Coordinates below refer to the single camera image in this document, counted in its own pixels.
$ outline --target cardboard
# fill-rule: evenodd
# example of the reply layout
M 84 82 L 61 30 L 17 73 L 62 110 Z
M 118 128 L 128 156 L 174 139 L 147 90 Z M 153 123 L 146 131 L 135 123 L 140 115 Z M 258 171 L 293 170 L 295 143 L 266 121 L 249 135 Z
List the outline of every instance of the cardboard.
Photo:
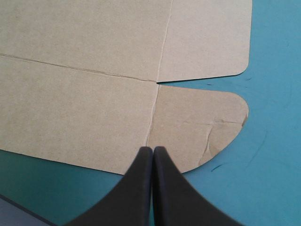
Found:
M 205 163 L 240 131 L 247 105 L 234 94 L 156 82 L 245 68 L 251 1 L 241 2 L 1 3 L 0 149 L 120 174 L 146 144 L 166 146 L 182 172 Z M 212 29 L 199 15 L 211 15 Z M 219 30 L 215 17 L 232 30 Z
M 154 82 L 5 57 L 0 74 L 0 149 L 124 173 L 145 145 Z
M 151 81 L 236 75 L 251 14 L 252 0 L 4 1 L 0 53 Z
M 251 17 L 252 0 L 174 0 L 159 81 L 242 73 Z
M 160 86 L 148 145 L 165 146 L 186 172 L 223 150 L 247 117 L 246 102 L 234 93 Z

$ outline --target crease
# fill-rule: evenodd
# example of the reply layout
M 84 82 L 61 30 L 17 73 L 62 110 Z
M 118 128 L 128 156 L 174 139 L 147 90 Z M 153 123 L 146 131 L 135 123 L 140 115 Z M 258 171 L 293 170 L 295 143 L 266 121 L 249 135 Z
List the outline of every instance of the crease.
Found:
M 206 125 L 206 126 L 210 126 L 210 125 L 216 125 L 216 124 L 223 124 L 223 123 L 229 123 L 229 124 L 238 124 L 238 125 L 243 125 L 246 121 L 246 118 L 244 118 L 243 122 L 236 122 L 236 121 L 213 121 L 211 123 L 202 123 L 202 122 L 189 122 L 189 121 L 183 121 L 183 123 L 187 123 L 187 124 L 194 124 L 194 125 Z
M 151 130 L 152 130 L 153 119 L 154 119 L 154 115 L 155 115 L 155 111 L 156 111 L 156 105 L 157 105 L 157 99 L 158 99 L 159 89 L 160 89 L 160 85 L 158 84 L 158 88 L 157 88 L 157 92 L 156 92 L 156 97 L 155 97 L 155 100 L 154 100 L 154 103 L 153 103 L 152 109 L 151 109 L 150 123 L 149 123 L 149 127 L 148 127 L 148 132 L 146 134 L 145 146 L 148 145 L 148 142 L 149 142 L 149 139 L 150 139 L 150 135 L 151 135 Z
M 211 129 L 210 129 L 210 131 L 209 131 L 209 133 L 208 133 L 208 136 L 207 136 L 207 143 L 206 143 L 206 148 L 205 148 L 205 150 L 203 151 L 203 153 L 202 153 L 202 155 L 201 155 L 201 157 L 200 157 L 200 159 L 199 159 L 199 161 L 198 161 L 198 166 L 201 164 L 201 162 L 202 162 L 202 159 L 203 159 L 203 156 L 204 156 L 204 154 L 207 152 L 207 150 L 209 150 L 210 151 L 210 148 L 209 148 L 209 138 L 210 138 L 210 135 L 211 135 L 211 133 L 212 133 L 212 130 L 213 130 L 213 127 L 214 127 L 214 125 L 212 125 L 212 127 L 211 127 Z
M 96 73 L 96 74 L 101 74 L 101 75 L 106 75 L 106 76 L 112 76 L 112 77 L 118 77 L 118 78 L 134 79 L 134 80 L 138 80 L 138 81 L 149 81 L 149 82 L 155 82 L 155 83 L 157 83 L 154 80 L 138 79 L 138 78 L 131 77 L 131 76 L 126 76 L 126 75 L 121 75 L 121 74 L 115 74 L 115 73 L 110 73 L 110 72 L 103 72 L 103 71 L 98 71 L 98 70 L 93 70 L 93 69 L 87 69 L 87 68 L 79 68 L 79 67 L 73 67 L 73 66 L 67 66 L 67 65 L 58 65 L 58 64 L 53 64 L 53 63 L 49 63 L 49 62 L 43 62 L 43 61 L 39 61 L 39 60 L 34 60 L 34 59 L 25 58 L 25 57 L 4 54 L 4 53 L 0 53 L 0 56 L 6 57 L 6 58 L 9 58 L 9 59 L 13 59 L 13 60 L 21 60 L 21 61 L 26 61 L 26 62 L 35 62 L 35 63 L 40 63 L 40 64 L 46 64 L 46 65 L 52 65 L 52 66 L 57 66 L 57 67 L 62 67 L 62 68 L 73 69 L 73 70 L 76 70 L 76 71 Z
M 161 62 L 162 62 L 162 57 L 163 57 L 163 52 L 164 52 L 164 46 L 165 46 L 165 43 L 166 43 L 166 37 L 167 37 L 167 32 L 168 32 L 168 27 L 169 27 L 169 21 L 170 21 L 170 17 L 171 17 L 172 10 L 173 10 L 173 5 L 174 5 L 174 0 L 172 0 L 172 2 L 171 2 L 171 6 L 170 6 L 170 10 L 169 10 L 169 17 L 168 17 L 167 24 L 166 24 L 165 36 L 164 36 L 164 40 L 163 40 L 163 43 L 162 43 L 161 57 L 159 59 L 159 64 L 158 64 L 157 81 L 159 80 L 160 67 L 161 67 Z M 152 110 L 151 110 L 148 133 L 147 133 L 146 139 L 145 139 L 145 145 L 146 146 L 149 143 L 149 139 L 150 139 L 150 135 L 151 135 L 153 120 L 154 120 L 154 114 L 155 114 L 155 111 L 156 111 L 156 104 L 157 104 L 157 100 L 158 100 L 159 89 L 160 89 L 160 85 L 158 84 L 158 88 L 157 88 L 157 92 L 156 92 L 156 98 L 155 98 L 155 101 L 153 103 Z
M 169 17 L 168 17 L 168 20 L 167 20 L 165 37 L 164 37 L 164 41 L 163 41 L 163 44 L 162 44 L 161 57 L 160 57 L 160 60 L 159 60 L 159 65 L 158 65 L 157 81 L 159 80 L 160 67 L 161 67 L 161 62 L 162 62 L 162 58 L 163 58 L 163 52 L 164 52 L 164 47 L 165 47 L 165 43 L 166 43 L 167 32 L 168 32 L 169 22 L 170 22 L 172 10 L 173 10 L 173 5 L 174 5 L 174 0 L 172 0 L 170 10 L 169 10 Z

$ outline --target blue table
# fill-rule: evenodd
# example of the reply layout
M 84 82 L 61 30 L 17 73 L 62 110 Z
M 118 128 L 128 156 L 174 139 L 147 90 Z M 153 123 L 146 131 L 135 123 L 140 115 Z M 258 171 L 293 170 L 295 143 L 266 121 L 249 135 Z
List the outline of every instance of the blue table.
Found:
M 192 185 L 246 225 L 301 225 L 301 1 L 253 1 L 250 63 L 241 75 L 165 85 L 234 92 L 249 105 L 237 138 L 185 173 Z M 0 194 L 59 225 L 120 178 L 0 152 Z

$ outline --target cardboard flap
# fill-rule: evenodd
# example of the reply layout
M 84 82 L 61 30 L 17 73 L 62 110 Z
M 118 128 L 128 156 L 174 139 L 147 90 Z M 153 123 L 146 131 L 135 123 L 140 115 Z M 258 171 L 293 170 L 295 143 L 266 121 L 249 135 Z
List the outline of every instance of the cardboard flap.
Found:
M 252 0 L 174 0 L 158 81 L 242 73 L 251 17 Z
M 234 93 L 160 86 L 148 145 L 165 146 L 180 172 L 193 170 L 237 136 L 248 112 Z

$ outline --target wrinkled cardboard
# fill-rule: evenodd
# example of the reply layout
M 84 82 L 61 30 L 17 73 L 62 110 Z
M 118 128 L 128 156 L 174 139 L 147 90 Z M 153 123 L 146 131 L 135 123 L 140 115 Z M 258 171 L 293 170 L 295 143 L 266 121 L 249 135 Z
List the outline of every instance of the wrinkled cardboard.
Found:
M 247 117 L 246 102 L 234 93 L 160 86 L 148 145 L 165 146 L 186 172 L 224 149 Z
M 183 172 L 205 163 L 240 131 L 247 105 L 234 94 L 156 81 L 245 68 L 251 1 L 228 4 L 2 2 L 0 148 L 120 174 L 146 144 L 165 145 Z

